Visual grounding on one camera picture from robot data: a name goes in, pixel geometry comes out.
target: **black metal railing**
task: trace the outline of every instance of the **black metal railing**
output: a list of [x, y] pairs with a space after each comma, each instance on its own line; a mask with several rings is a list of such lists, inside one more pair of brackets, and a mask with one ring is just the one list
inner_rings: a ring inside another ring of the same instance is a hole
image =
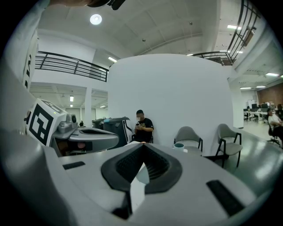
[[74, 57], [38, 51], [35, 69], [65, 72], [107, 82], [106, 68]]
[[231, 56], [226, 50], [207, 52], [207, 53], [196, 53], [196, 54], [192, 54], [192, 56], [211, 60], [221, 64], [222, 66], [231, 66], [235, 62], [235, 60], [231, 58]]
[[234, 35], [227, 49], [233, 62], [237, 59], [238, 54], [241, 54], [242, 49], [246, 47], [256, 31], [256, 21], [260, 19], [259, 11], [253, 6], [249, 0], [241, 0], [241, 10], [235, 29]]

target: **glossy floor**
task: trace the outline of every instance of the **glossy floor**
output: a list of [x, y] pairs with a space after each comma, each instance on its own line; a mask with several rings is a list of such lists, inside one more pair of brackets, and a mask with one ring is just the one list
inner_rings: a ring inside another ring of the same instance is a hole
[[[245, 122], [244, 129], [234, 129], [242, 134], [241, 158], [237, 168], [238, 154], [225, 160], [224, 168], [246, 183], [256, 195], [261, 195], [273, 187], [282, 170], [283, 150], [278, 145], [267, 142], [268, 126], [255, 122]], [[222, 161], [215, 163], [221, 166]]]

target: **desk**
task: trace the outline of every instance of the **desk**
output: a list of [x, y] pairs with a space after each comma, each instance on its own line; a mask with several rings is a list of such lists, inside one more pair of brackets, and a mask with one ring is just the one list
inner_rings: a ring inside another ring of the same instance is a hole
[[245, 114], [248, 114], [248, 118], [249, 118], [249, 121], [250, 121], [251, 115], [256, 114], [256, 112], [244, 111], [244, 115], [245, 115]]
[[260, 122], [263, 122], [264, 119], [261, 117], [262, 120], [260, 120], [260, 115], [267, 115], [267, 112], [259, 112], [257, 111], [256, 114], [258, 115], [258, 124], [261, 124]]

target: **wood panel wall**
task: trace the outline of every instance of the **wood panel wall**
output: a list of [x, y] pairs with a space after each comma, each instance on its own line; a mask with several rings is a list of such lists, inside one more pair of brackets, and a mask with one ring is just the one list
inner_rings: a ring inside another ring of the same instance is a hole
[[259, 103], [272, 101], [277, 106], [283, 104], [283, 83], [257, 92]]

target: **cup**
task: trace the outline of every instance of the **cup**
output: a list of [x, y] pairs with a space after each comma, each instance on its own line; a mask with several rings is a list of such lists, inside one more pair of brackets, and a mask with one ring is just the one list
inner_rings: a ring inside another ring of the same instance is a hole
[[185, 146], [182, 143], [175, 143], [174, 144], [174, 149], [178, 151], [184, 151]]

